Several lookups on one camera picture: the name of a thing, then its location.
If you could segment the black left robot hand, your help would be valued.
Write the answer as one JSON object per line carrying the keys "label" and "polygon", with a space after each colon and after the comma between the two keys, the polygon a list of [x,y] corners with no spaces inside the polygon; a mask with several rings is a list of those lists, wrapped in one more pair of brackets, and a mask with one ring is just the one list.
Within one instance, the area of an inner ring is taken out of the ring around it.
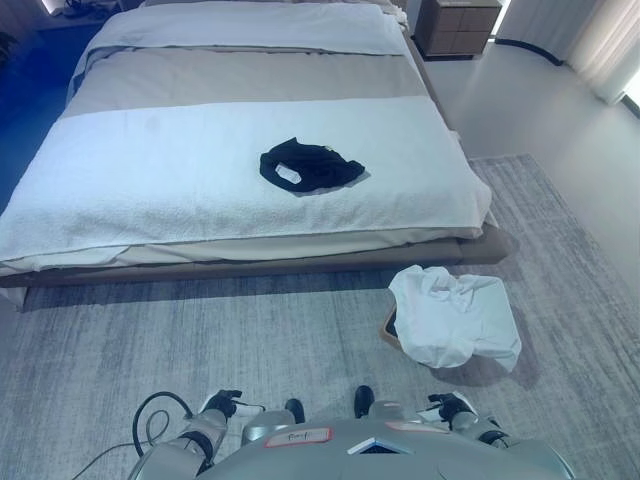
{"label": "black left robot hand", "polygon": [[210,395],[200,408],[200,412],[218,410],[226,419],[234,416],[254,417],[265,412],[266,407],[259,404],[246,403],[241,400],[243,392],[236,389],[221,389]]}

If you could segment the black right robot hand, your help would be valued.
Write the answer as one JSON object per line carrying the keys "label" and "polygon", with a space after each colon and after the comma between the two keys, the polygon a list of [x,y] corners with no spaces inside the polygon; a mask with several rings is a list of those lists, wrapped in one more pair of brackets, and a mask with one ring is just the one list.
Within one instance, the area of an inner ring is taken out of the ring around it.
{"label": "black right robot hand", "polygon": [[436,409],[442,422],[451,423],[454,417],[460,413],[471,413],[478,416],[477,410],[469,400],[460,392],[454,391],[443,394],[430,394],[428,401],[431,408]]}

